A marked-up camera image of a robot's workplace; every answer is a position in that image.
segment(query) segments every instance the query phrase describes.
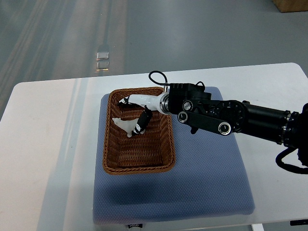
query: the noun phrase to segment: white table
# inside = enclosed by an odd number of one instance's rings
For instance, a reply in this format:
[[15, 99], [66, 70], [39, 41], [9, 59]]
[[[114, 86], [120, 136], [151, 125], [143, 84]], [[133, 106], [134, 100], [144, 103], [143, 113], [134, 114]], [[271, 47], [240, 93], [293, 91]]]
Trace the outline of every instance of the white table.
[[[296, 64], [166, 72], [203, 81], [225, 100], [301, 112], [308, 79]], [[147, 74], [20, 83], [0, 122], [2, 230], [95, 230], [92, 200], [100, 100], [115, 89], [155, 86]], [[175, 230], [308, 218], [308, 176], [275, 164], [281, 145], [236, 134], [256, 208], [251, 215], [148, 223]], [[296, 154], [286, 158], [298, 163]], [[123, 230], [110, 225], [108, 230]]]

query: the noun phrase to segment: cardboard box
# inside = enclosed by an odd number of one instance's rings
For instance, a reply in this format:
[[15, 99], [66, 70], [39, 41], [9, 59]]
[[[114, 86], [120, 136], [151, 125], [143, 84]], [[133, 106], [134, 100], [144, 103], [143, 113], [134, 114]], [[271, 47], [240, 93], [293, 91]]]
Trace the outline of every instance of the cardboard box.
[[308, 0], [272, 0], [280, 12], [308, 11]]

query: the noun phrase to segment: black and white toy figure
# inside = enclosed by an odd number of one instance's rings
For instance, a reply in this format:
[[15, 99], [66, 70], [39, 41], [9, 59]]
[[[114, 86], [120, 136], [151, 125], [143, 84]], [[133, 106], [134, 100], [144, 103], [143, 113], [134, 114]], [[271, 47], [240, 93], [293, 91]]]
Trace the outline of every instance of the black and white toy figure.
[[149, 124], [153, 113], [145, 105], [145, 111], [142, 112], [139, 118], [133, 120], [122, 120], [121, 118], [112, 118], [115, 125], [127, 132], [127, 137], [132, 137], [137, 134], [144, 134], [145, 128]]

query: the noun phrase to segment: label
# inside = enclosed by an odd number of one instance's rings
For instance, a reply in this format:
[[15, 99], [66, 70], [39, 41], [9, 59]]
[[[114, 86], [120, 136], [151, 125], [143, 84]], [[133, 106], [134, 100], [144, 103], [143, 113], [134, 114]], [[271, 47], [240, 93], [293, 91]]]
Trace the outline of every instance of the label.
[[139, 228], [142, 228], [142, 224], [131, 224], [131, 225], [128, 225], [128, 228], [133, 228], [133, 227], [139, 227]]

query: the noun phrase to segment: white toy figure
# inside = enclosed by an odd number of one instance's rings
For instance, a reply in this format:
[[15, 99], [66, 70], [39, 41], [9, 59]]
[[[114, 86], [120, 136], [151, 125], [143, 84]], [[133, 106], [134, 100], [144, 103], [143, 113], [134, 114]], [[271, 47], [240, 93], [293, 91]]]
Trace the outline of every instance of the white toy figure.
[[138, 125], [138, 118], [133, 120], [122, 120], [121, 118], [112, 118], [115, 125], [117, 125], [119, 128], [123, 129], [127, 132], [127, 137], [132, 137], [132, 131], [135, 130], [136, 126]]

